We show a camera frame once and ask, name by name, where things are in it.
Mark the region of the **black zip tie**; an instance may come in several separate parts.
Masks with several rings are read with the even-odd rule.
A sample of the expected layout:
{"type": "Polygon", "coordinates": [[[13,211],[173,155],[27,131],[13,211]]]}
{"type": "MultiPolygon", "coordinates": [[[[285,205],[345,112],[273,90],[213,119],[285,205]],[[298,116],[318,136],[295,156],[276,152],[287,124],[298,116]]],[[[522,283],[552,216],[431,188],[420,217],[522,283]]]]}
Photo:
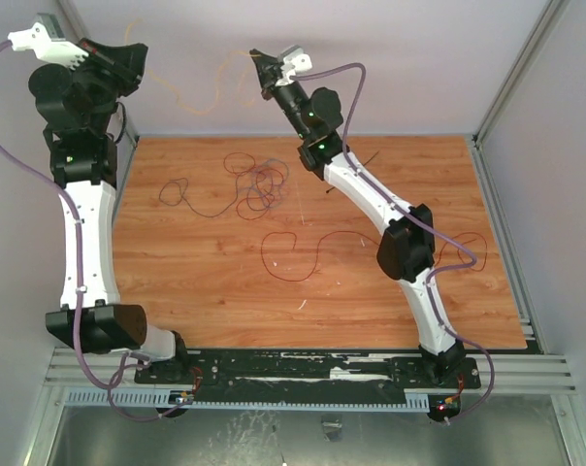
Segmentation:
{"type": "MultiPolygon", "coordinates": [[[[372,160],[374,160],[378,155],[380,154],[380,150],[376,151],[370,158],[368,158],[364,163],[362,163],[363,166],[367,166],[372,160]]],[[[336,189],[334,186],[329,187],[328,189],[326,189],[325,193],[329,194],[331,191],[333,191],[334,189],[336,189]]]]}

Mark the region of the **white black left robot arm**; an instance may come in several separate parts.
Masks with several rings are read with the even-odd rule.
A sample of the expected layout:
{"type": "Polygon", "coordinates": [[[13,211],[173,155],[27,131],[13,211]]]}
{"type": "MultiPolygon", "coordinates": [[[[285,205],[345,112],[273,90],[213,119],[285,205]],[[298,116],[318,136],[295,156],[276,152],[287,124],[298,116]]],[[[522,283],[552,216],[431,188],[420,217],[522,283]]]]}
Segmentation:
{"type": "Polygon", "coordinates": [[[144,308],[123,304],[114,276],[113,210],[117,143],[108,127],[120,98],[143,78],[147,46],[104,46],[82,39],[35,70],[28,88],[46,121],[52,181],[65,225],[65,278],[60,308],[47,331],[72,349],[131,350],[153,361],[170,383],[184,381],[191,360],[179,335],[148,323],[144,308]]]}

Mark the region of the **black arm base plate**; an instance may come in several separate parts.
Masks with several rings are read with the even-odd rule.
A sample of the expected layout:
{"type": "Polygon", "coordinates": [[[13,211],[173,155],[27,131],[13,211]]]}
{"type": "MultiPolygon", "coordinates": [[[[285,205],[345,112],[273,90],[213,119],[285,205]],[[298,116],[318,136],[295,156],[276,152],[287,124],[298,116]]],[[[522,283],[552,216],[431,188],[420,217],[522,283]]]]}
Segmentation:
{"type": "Polygon", "coordinates": [[[190,349],[136,373],[137,384],[198,385],[200,402],[389,405],[409,389],[478,389],[473,358],[433,372],[420,354],[361,350],[190,349]]]}

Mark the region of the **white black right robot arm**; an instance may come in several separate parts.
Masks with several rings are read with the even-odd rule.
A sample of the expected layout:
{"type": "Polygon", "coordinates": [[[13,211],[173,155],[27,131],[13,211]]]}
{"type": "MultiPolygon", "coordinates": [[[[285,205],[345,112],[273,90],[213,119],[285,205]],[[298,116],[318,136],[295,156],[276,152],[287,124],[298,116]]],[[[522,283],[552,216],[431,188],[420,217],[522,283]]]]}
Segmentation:
{"type": "Polygon", "coordinates": [[[302,83],[314,78],[311,59],[300,47],[278,56],[250,51],[261,95],[273,99],[295,129],[305,168],[344,194],[380,234],[376,253],[382,272],[402,289],[418,330],[425,380],[445,386],[465,358],[463,343],[449,322],[435,277],[433,214],[392,193],[357,159],[346,141],[351,117],[338,93],[319,87],[307,94],[302,83]]]}

